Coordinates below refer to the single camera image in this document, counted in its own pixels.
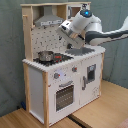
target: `oven handle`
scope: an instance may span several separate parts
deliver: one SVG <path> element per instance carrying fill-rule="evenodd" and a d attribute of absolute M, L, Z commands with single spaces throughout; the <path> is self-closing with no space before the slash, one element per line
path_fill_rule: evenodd
<path fill-rule="evenodd" d="M 83 80 L 84 80 L 84 87 L 82 87 L 82 90 L 85 90 L 85 88 L 86 88 L 86 78 L 85 78 L 85 76 L 83 76 Z"/>
<path fill-rule="evenodd" d="M 73 82 L 73 81 L 69 81 L 69 82 L 66 83 L 66 84 L 61 84 L 61 85 L 59 85 L 59 87 L 66 87 L 66 86 L 70 85 L 72 82 Z"/>

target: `kitchen cabinet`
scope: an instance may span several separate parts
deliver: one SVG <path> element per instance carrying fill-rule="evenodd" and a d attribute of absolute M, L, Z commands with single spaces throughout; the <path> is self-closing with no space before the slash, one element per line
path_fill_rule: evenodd
<path fill-rule="evenodd" d="M 66 53 L 68 42 L 56 33 L 61 20 L 37 22 L 47 16 L 48 8 L 45 7 L 50 6 L 52 17 L 72 20 L 82 8 L 90 9 L 90 2 L 21 6 L 26 56 L 23 60 L 26 110 L 49 128 L 99 97 L 105 49 L 86 44 L 86 49 L 93 49 L 92 52 L 81 56 Z M 59 61 L 41 62 L 36 57 L 44 50 L 60 53 L 63 57 Z"/>

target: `backsplash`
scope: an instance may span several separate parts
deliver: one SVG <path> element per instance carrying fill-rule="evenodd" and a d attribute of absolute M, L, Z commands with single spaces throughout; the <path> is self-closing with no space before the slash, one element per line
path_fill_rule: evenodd
<path fill-rule="evenodd" d="M 56 33 L 57 25 L 49 25 L 42 27 L 35 27 L 32 29 L 32 51 L 33 58 L 38 57 L 38 52 L 48 51 L 62 51 L 67 49 L 67 41 Z"/>

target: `wall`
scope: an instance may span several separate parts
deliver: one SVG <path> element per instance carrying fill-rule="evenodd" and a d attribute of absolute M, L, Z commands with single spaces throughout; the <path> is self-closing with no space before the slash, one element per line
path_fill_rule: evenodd
<path fill-rule="evenodd" d="M 67 1 L 0 0 L 0 116 L 14 111 L 21 101 L 25 101 L 22 66 L 25 55 L 20 4 Z M 94 15 L 102 20 L 104 32 L 119 29 L 128 15 L 127 0 L 89 0 L 89 2 L 92 2 L 91 10 Z M 103 79 L 126 88 L 128 88 L 127 42 L 128 39 L 123 39 L 101 45 L 106 48 Z"/>

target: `oven window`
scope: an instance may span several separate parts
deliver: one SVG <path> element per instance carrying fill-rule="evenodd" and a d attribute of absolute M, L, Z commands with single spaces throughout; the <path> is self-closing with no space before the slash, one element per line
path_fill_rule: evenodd
<path fill-rule="evenodd" d="M 72 7 L 72 17 L 75 17 L 75 15 L 80 11 L 80 7 Z"/>
<path fill-rule="evenodd" d="M 74 86 L 71 85 L 56 92 L 56 111 L 59 111 L 73 103 Z"/>

